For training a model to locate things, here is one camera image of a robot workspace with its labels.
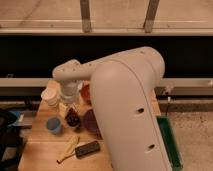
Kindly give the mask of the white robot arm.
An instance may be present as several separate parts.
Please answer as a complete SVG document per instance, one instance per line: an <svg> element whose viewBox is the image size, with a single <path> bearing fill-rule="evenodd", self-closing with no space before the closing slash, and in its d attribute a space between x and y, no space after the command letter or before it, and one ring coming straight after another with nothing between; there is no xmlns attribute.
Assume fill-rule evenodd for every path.
<svg viewBox="0 0 213 171"><path fill-rule="evenodd" d="M165 63L151 47L118 52L88 63L54 68L61 98L70 103L76 82L90 82L90 98L114 171L172 171L151 104Z"/></svg>

